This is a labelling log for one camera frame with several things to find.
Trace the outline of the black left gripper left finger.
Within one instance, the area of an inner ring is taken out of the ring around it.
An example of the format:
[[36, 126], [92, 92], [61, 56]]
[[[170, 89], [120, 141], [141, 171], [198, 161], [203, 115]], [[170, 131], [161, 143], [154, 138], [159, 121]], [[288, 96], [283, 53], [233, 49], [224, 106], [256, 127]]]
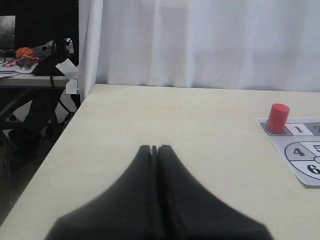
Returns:
[[140, 146], [124, 173], [106, 191], [60, 217], [46, 239], [160, 239], [156, 154], [156, 147]]

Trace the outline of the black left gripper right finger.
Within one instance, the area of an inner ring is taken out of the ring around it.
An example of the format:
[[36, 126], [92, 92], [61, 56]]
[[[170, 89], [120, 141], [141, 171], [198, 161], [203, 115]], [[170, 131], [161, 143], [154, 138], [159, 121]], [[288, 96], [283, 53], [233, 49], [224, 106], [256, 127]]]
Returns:
[[157, 174], [167, 239], [273, 239], [265, 225], [233, 209], [202, 186], [169, 145], [158, 149]]

